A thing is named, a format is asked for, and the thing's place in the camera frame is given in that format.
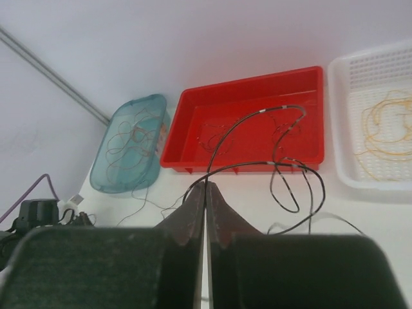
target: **black wire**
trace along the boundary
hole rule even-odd
[[[249,118],[251,118],[251,117],[253,117],[253,116],[256,116],[256,115],[259,115],[259,114],[262,114],[262,113],[268,113],[269,111],[277,111],[277,110],[281,110],[281,109],[298,109],[299,111],[301,111],[302,115],[296,118],[296,120],[294,121],[294,123],[293,123],[285,132],[282,133],[282,135],[279,137],[279,139],[278,139],[277,142],[275,143],[275,146],[274,146],[273,152],[272,152],[272,161],[275,162],[275,160],[276,160],[276,150],[279,148],[279,144],[281,143],[282,139],[284,139],[284,137],[285,137],[285,136],[302,120],[302,118],[306,115],[306,111],[305,111],[305,109],[304,109],[302,106],[299,106],[299,105],[284,105],[284,106],[276,106],[276,107],[272,107],[272,108],[261,109],[261,110],[259,110],[259,111],[256,111],[256,112],[254,112],[254,113],[251,113],[251,114],[243,117],[242,119],[238,120],[238,121],[222,136],[222,138],[220,139],[220,141],[219,141],[218,144],[216,145],[216,148],[215,148],[215,150],[214,150],[214,152],[213,152],[213,154],[212,154],[211,160],[209,161],[209,165],[208,165],[208,167],[207,167],[206,173],[209,173],[209,172],[211,171],[214,157],[215,157],[216,154],[218,153],[218,150],[219,150],[220,145],[223,143],[223,141],[228,137],[228,135],[229,135],[236,127],[238,127],[242,122],[246,121],[247,119],[249,119]],[[292,159],[292,160],[293,160],[293,161],[296,161],[296,162],[299,162],[301,165],[304,165],[304,164],[302,164],[302,162],[300,162],[300,161],[298,161],[298,160],[295,160],[295,159]],[[282,177],[282,180],[283,180],[284,184],[286,185],[286,188],[288,189],[288,192],[289,192],[289,194],[290,194],[290,197],[292,198],[292,200],[293,200],[294,203],[295,203],[296,210],[291,210],[291,209],[285,207],[285,206],[276,198],[276,196],[275,196],[275,194],[274,194],[274,192],[273,192],[273,181],[274,181],[274,177],[275,177],[276,173],[279,173],[280,177]],[[205,179],[205,189],[206,189],[206,186],[207,186],[207,181],[208,181],[208,178],[206,177],[206,179]],[[312,196],[312,189],[311,189],[310,185],[309,185],[308,187],[309,187],[309,190],[310,190],[311,196]],[[270,194],[272,195],[273,199],[275,199],[276,203],[277,203],[282,209],[284,209],[284,210],[287,211],[287,212],[291,212],[291,213],[293,213],[293,214],[297,214],[297,213],[300,211],[300,206],[299,206],[299,204],[298,204],[298,202],[297,202],[297,200],[296,200],[296,198],[295,198],[295,195],[293,194],[293,192],[292,192],[292,190],[291,190],[288,182],[285,180],[285,177],[283,177],[283,175],[281,174],[281,171],[279,170],[279,168],[278,168],[276,165],[274,166],[274,170],[273,170],[272,176],[271,176],[271,178],[270,178],[269,190],[270,190]]]
[[[319,182],[321,183],[321,189],[322,189],[322,200],[319,204],[319,206],[316,208],[316,210],[314,210],[312,213],[309,214],[309,216],[307,216],[305,219],[299,221],[298,223],[296,223],[295,225],[292,225],[290,228],[285,229],[281,232],[278,232],[276,234],[273,235],[282,235],[285,234],[287,232],[290,232],[291,230],[296,229],[298,226],[302,225],[303,223],[305,223],[306,221],[308,221],[310,218],[312,218],[313,216],[315,216],[321,209],[322,206],[324,204],[324,201],[326,199],[326,189],[324,186],[324,182],[323,179],[321,177],[321,175],[319,175],[319,173],[313,169],[311,169],[310,167],[307,167],[305,165],[300,165],[300,164],[290,164],[290,163],[281,163],[281,162],[271,162],[271,161],[255,161],[255,162],[244,162],[244,163],[238,163],[238,164],[232,164],[232,165],[228,165],[228,166],[224,166],[224,167],[220,167],[219,169],[214,170],[213,172],[209,172],[206,175],[200,177],[199,179],[197,179],[194,183],[192,183],[190,185],[190,187],[187,189],[185,195],[183,196],[183,202],[186,200],[186,197],[188,195],[188,193],[192,190],[192,188],[197,185],[198,183],[200,183],[202,180],[216,174],[219,172],[222,172],[226,169],[232,169],[233,167],[238,167],[238,166],[244,166],[244,165],[275,165],[275,166],[283,166],[283,167],[291,167],[291,168],[299,168],[299,169],[303,169],[305,171],[310,171],[313,174],[315,174],[315,176],[317,177],[317,179],[319,180]]]
[[[6,232],[9,232],[9,233],[14,232],[16,223],[17,223],[17,218],[13,220],[12,227],[10,227]]]
[[[298,109],[300,111],[302,111],[302,115],[297,118],[297,120],[292,124],[291,127],[294,127],[305,115],[306,115],[306,111],[304,110],[304,108],[302,106],[299,105],[284,105],[284,106],[276,106],[276,107],[272,107],[272,108],[265,108],[265,109],[261,109],[259,111],[255,111],[254,113],[251,113],[247,116],[244,116],[243,118],[239,119],[220,139],[220,141],[218,142],[218,144],[216,145],[216,148],[211,156],[211,160],[209,161],[209,165],[207,166],[207,170],[206,173],[209,174],[211,169],[212,169],[212,164],[214,161],[214,157],[217,155],[219,147],[221,146],[221,144],[223,143],[223,141],[227,138],[227,136],[238,126],[240,125],[242,122],[244,122],[245,120],[259,115],[259,114],[263,114],[263,113],[268,113],[269,111],[278,111],[281,109],[290,109],[290,108],[294,108],[294,109]],[[289,131],[291,130],[291,127],[289,127],[289,129],[287,129],[279,138],[279,140],[276,142],[275,148],[277,148],[277,146],[279,145],[280,141],[286,136],[286,134],[289,133]],[[207,186],[207,177],[205,178],[205,188]]]
[[[64,217],[67,215],[67,213],[68,213],[69,211],[71,211],[70,220],[69,220],[69,222],[67,222],[66,224],[70,224],[71,222],[73,222],[73,220],[75,219],[75,210],[72,209],[72,208],[67,208],[67,209],[63,212],[62,218],[59,220],[59,222],[61,222],[61,221],[64,219]]]
[[[282,159],[280,159],[280,162],[282,162],[283,160],[294,161],[294,162],[297,162],[297,163],[300,164],[300,165],[306,166],[306,165],[305,165],[304,163],[302,163],[301,161],[299,161],[299,160],[297,160],[297,159],[294,159],[294,158],[289,158],[289,157],[287,157],[287,156],[285,156],[285,157],[283,157]],[[290,209],[287,209],[286,207],[284,207],[284,206],[277,200],[276,196],[274,195],[274,193],[273,193],[273,191],[272,191],[272,186],[273,186],[274,175],[275,175],[276,172],[278,172],[279,175],[280,175],[280,177],[282,177],[282,180],[283,180],[283,182],[285,183],[286,188],[289,190],[289,195],[292,197],[293,201],[295,202],[295,205],[296,205],[296,208],[297,208],[296,211],[291,211]],[[306,171],[302,170],[302,175],[303,175],[303,178],[304,178],[304,180],[305,180],[305,182],[306,182],[306,184],[307,184],[307,186],[308,186],[308,188],[309,188],[309,194],[310,194],[310,210],[309,210],[309,214],[311,214],[311,213],[313,213],[313,211],[314,211],[314,192],[313,192],[313,190],[312,190],[312,187],[311,187],[311,185],[310,185],[310,183],[309,183],[308,178],[306,177]],[[292,192],[292,190],[291,190],[288,182],[286,181],[286,179],[285,179],[285,177],[283,176],[282,172],[277,168],[277,166],[275,166],[275,172],[272,173],[272,177],[270,178],[270,188],[271,188],[270,193],[271,193],[273,199],[275,199],[275,201],[279,204],[280,207],[282,207],[284,210],[286,210],[286,211],[288,211],[288,212],[291,212],[291,213],[298,213],[298,212],[300,211],[299,204],[297,203],[297,201],[296,201],[296,199],[295,199],[295,196],[294,196],[294,194],[293,194],[293,192]],[[310,232],[311,232],[311,229],[312,229],[312,217],[310,217],[309,223],[308,223],[308,233],[309,233],[309,234],[310,234]]]
[[[325,216],[324,218],[319,218],[318,221],[321,220],[321,219],[334,218],[334,219],[337,219],[337,220],[339,220],[339,221],[345,222],[346,224],[350,225],[350,226],[353,227],[356,231],[358,231],[359,234],[362,234],[363,236],[366,235],[366,234],[363,233],[363,231],[361,231],[360,228],[358,228],[356,225],[354,225],[353,223],[350,223],[348,220],[344,219],[344,218],[341,217],[341,216],[338,216],[337,214],[332,214],[331,212],[318,212],[318,213],[317,213],[317,216],[320,216],[320,215],[322,215],[322,214],[325,214],[325,215],[327,215],[327,216]],[[268,231],[267,231],[267,234],[269,235],[269,234],[270,234],[270,231],[272,231],[276,226],[282,227],[282,226],[280,226],[280,224],[279,224],[278,222],[275,222],[275,223],[273,223],[273,224],[269,227],[269,229],[268,229]]]

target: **white perforated tray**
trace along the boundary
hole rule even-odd
[[[335,59],[328,67],[328,85],[339,178],[356,188],[411,190],[412,154],[384,155],[383,159],[379,158],[382,153],[376,151],[355,154],[366,150],[362,115],[364,124],[375,128],[371,117],[366,118],[370,109],[362,112],[387,97],[412,97],[412,41]],[[385,152],[412,152],[412,136],[411,140],[396,142],[406,134],[404,124],[412,126],[412,115],[403,116],[405,113],[403,106],[391,105],[382,109],[380,131],[375,138],[385,141],[378,143]]]

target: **purple cable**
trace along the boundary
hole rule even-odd
[[[51,190],[51,193],[53,194],[54,198],[56,200],[59,200],[59,198],[57,197],[56,191],[54,191],[53,188],[53,184],[52,184],[52,180],[50,179],[50,175],[49,174],[43,174],[39,177],[39,179],[37,179],[30,188],[28,188],[28,190],[5,212],[4,215],[1,216],[0,218],[0,223],[3,222],[7,216],[12,213],[12,211],[21,204],[22,201],[24,201],[24,199],[34,190],[34,188],[37,187],[37,185],[42,181],[42,179],[46,177],[47,178],[47,182],[49,183],[49,187]]]

